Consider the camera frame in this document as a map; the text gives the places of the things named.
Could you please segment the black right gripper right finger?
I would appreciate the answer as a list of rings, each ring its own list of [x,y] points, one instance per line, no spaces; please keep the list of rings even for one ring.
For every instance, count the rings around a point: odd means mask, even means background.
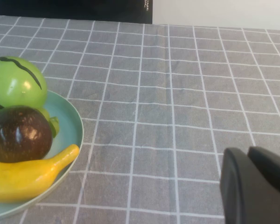
[[[247,155],[263,177],[280,192],[280,156],[262,147],[249,147]]]

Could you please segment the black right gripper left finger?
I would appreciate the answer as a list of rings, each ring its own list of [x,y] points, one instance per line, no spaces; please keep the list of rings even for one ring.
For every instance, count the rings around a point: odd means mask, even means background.
[[[280,192],[259,172],[248,153],[226,148],[220,191],[227,224],[280,224]]]

